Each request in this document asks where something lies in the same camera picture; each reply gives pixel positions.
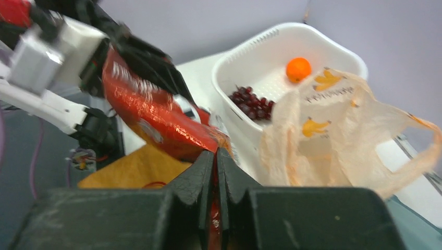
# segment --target white table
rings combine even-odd
[[[211,73],[214,64],[221,55],[216,54],[194,60],[179,65],[177,68],[182,73],[197,105],[210,109],[223,118],[232,142],[237,148],[241,168],[250,176],[259,179],[259,176],[265,173],[259,170],[257,153],[250,149],[247,145],[247,140],[242,140],[240,131],[235,129],[236,126],[227,120],[224,110],[222,108],[215,108],[222,107],[222,105],[220,97],[212,87]],[[122,131],[126,154],[132,153],[145,144],[123,122]],[[392,170],[399,169],[400,166],[409,161],[408,156],[393,140],[380,145],[377,151],[384,164]],[[415,182],[399,191],[396,196],[422,217],[435,226],[442,228],[442,196],[425,177],[418,178]]]

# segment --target white plastic colander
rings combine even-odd
[[[263,127],[270,122],[250,120],[228,96],[237,86],[251,86],[259,98],[278,102],[297,87],[286,77],[286,65],[296,57],[307,59],[313,73],[330,67],[364,79],[368,76],[367,66],[358,55],[302,23],[277,25],[227,52],[212,70],[212,83],[224,101],[227,117],[255,147]]]

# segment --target red grape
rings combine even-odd
[[[271,120],[272,109],[275,102],[267,100],[265,97],[259,99],[256,94],[253,94],[252,92],[253,88],[250,86],[237,86],[237,90],[229,95],[229,98],[251,120]]]
[[[265,112],[260,109],[256,112],[256,116],[258,116],[260,119],[265,118]]]
[[[244,87],[240,87],[240,88],[238,89],[238,92],[239,92],[240,94],[245,94],[245,88],[244,88]]]
[[[254,110],[251,110],[249,113],[247,113],[247,116],[250,118],[250,120],[255,120],[256,112]]]
[[[268,107],[268,105],[261,105],[261,109],[263,110],[263,111],[265,111],[265,112],[269,112],[270,111],[270,109],[269,109],[269,107]]]
[[[267,104],[267,99],[265,97],[261,98],[261,105]]]
[[[252,110],[252,109],[251,109],[249,106],[247,106],[246,104],[241,104],[239,108],[240,108],[241,111],[244,112],[245,114],[247,114],[248,112],[250,112],[250,111]]]
[[[252,106],[253,107],[258,107],[260,105],[260,101],[258,99],[253,99],[252,100]]]
[[[239,97],[234,97],[233,102],[234,102],[235,104],[240,104],[240,103],[242,103],[242,99],[239,98]]]
[[[249,94],[242,94],[242,95],[241,95],[241,98],[242,98],[244,101],[247,101],[247,100],[250,99],[250,95],[249,95]]]
[[[274,101],[270,101],[270,102],[268,102],[268,107],[269,107],[270,109],[272,109],[274,104],[275,104]]]

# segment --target wire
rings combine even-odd
[[[6,144],[5,118],[3,116],[3,110],[0,110],[0,172],[2,171],[5,144]]]
[[[73,161],[73,157],[76,153],[78,152],[85,152],[87,153],[87,155],[85,156],[86,159],[89,160],[95,160],[97,163],[99,163],[100,161],[104,161],[108,158],[108,155],[104,155],[101,158],[96,159],[95,157],[93,157],[93,150],[91,149],[83,149],[83,148],[76,148],[72,151],[72,153],[69,155],[69,158],[67,158],[67,167],[66,167],[66,185],[68,186],[68,188],[71,187],[71,183],[70,183],[70,168],[71,168],[71,163]]]
[[[160,186],[160,187],[163,187],[163,186],[165,186],[165,185],[166,185],[166,183],[164,183],[164,182],[162,182],[162,181],[154,181],[154,182],[151,182],[151,183],[145,185],[143,188],[144,188],[144,189],[148,189],[148,188],[151,188],[151,187],[154,187],[154,186]]]
[[[34,154],[32,156],[31,165],[29,166],[29,185],[31,186],[31,192],[34,199],[37,199],[38,197],[37,190],[35,189],[35,166],[37,164],[37,159],[39,157],[40,148],[44,137],[43,120],[39,118],[39,122],[40,122],[39,141],[37,142],[37,146],[35,147]]]
[[[6,108],[4,108],[3,110],[5,111],[15,111],[15,110],[19,110],[20,108],[17,108],[16,106],[10,105]]]

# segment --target plastic bag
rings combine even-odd
[[[431,170],[442,149],[436,125],[378,102],[358,76],[328,68],[286,94],[272,116],[259,152],[273,185],[360,186],[388,198]],[[407,127],[433,131],[433,143],[392,172],[375,149]]]

